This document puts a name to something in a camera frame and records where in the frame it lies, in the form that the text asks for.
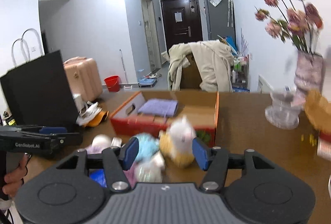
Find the person's left hand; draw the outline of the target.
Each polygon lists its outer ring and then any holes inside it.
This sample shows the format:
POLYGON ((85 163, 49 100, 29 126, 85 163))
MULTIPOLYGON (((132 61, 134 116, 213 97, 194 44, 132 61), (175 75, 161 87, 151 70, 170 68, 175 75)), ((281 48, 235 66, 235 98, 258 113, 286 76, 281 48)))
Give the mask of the person's left hand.
POLYGON ((5 185, 2 190, 4 194, 10 196, 11 198, 16 195, 19 188, 24 184, 23 179, 28 173, 28 160, 28 155, 24 155, 20 160, 18 167, 4 176, 5 185))

